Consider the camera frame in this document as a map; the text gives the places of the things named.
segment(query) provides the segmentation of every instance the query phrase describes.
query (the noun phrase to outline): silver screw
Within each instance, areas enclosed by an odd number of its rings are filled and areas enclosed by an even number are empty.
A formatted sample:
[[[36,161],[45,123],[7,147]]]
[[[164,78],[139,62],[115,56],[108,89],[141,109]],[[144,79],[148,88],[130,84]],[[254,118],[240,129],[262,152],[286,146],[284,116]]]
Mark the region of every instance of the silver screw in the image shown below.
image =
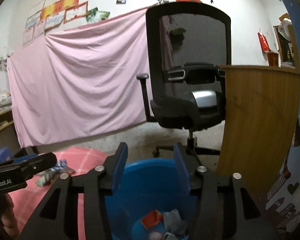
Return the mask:
[[[205,167],[205,166],[199,166],[198,168],[197,168],[197,171],[199,171],[199,172],[206,172],[208,169],[207,169],[207,167]]]
[[[99,165],[99,166],[94,168],[95,171],[103,171],[104,169],[105,169],[105,167],[102,166],[102,165]]]
[[[235,172],[234,174],[232,174],[232,177],[234,177],[235,179],[241,179],[242,176],[240,173]]]
[[[69,177],[69,174],[68,173],[62,173],[61,175],[60,175],[60,179],[67,179]]]

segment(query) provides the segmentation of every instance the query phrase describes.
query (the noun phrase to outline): blue box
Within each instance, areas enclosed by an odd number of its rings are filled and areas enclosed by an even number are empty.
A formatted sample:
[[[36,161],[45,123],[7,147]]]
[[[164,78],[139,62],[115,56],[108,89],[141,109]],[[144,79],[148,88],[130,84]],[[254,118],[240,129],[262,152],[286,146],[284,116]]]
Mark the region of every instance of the blue box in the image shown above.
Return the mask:
[[[10,150],[8,147],[5,147],[3,149],[0,149],[0,163],[13,160],[14,157],[11,154]]]

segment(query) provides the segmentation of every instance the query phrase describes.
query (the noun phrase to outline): pink plaid tablecloth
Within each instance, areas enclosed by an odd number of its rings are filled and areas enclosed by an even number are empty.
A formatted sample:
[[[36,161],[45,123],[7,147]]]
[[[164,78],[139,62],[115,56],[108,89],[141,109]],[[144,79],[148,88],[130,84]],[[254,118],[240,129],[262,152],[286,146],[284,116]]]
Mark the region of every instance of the pink plaid tablecloth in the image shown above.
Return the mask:
[[[98,150],[71,147],[66,151],[54,153],[58,160],[66,159],[67,165],[76,171],[75,175],[87,173],[95,166],[102,165],[107,157],[106,154]],[[18,228],[21,231],[35,210],[50,186],[39,187],[36,185],[38,176],[28,180],[28,186],[9,193],[14,202],[14,213],[18,221]],[[78,201],[78,231],[79,239],[84,240],[84,220],[83,220],[83,195],[79,194]]]

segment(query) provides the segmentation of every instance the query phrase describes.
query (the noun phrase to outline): pink cloth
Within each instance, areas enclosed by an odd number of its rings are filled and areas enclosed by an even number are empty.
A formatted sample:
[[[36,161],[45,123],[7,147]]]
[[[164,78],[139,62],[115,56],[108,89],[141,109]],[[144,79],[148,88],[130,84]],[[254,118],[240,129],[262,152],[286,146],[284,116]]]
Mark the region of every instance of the pink cloth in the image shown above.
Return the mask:
[[[58,160],[66,159],[67,165],[76,171],[75,175],[87,173],[98,165],[102,165],[107,157],[106,154],[98,150],[71,147],[66,151],[54,153]],[[22,231],[26,222],[30,218],[43,196],[50,186],[39,187],[36,181],[39,176],[34,176],[27,181],[28,186],[9,193],[14,203],[14,213],[18,222],[18,228]],[[83,195],[79,195],[78,200],[78,233],[79,239],[85,240],[84,220],[83,220]]]
[[[8,58],[21,147],[116,131],[146,120],[136,75],[149,73],[146,8],[39,37]],[[152,98],[147,80],[149,98]]]

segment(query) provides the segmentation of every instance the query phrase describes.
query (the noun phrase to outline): blue bucket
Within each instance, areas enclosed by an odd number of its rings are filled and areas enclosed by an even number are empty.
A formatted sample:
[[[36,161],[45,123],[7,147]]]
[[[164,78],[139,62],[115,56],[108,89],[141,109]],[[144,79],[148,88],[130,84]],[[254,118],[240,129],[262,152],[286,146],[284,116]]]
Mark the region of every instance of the blue bucket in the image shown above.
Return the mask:
[[[113,239],[147,240],[153,230],[164,234],[163,222],[150,230],[141,224],[141,219],[156,209],[178,209],[190,224],[197,197],[186,195],[179,184],[174,160],[156,158],[127,164],[119,190],[105,199]]]

